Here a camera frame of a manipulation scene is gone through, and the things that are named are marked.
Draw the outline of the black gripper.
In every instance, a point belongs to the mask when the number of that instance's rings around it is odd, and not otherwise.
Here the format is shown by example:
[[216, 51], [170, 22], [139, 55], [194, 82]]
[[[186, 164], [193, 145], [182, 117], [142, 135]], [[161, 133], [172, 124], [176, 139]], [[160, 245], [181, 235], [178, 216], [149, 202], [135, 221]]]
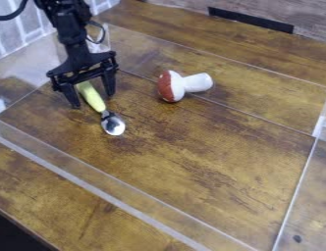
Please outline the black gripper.
[[46, 73], [46, 76], [51, 79], [52, 90], [60, 90], [71, 107], [79, 109], [81, 101], [73, 84], [101, 77], [106, 95], [113, 96], [117, 70], [115, 52], [107, 51], [69, 57], [60, 66]]

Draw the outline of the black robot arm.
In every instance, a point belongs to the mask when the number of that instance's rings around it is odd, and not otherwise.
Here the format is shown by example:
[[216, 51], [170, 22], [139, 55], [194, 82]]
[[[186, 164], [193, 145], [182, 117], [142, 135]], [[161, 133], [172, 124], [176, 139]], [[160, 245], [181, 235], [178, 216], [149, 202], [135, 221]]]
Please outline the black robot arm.
[[59, 91], [71, 107], [78, 109], [81, 101], [75, 85], [95, 77], [101, 78], [107, 96], [115, 92], [118, 64], [115, 52], [93, 53], [89, 49], [87, 25], [102, 25], [91, 20], [93, 14], [85, 0], [34, 0], [56, 29], [58, 41], [64, 47], [64, 62], [46, 73], [54, 91]]

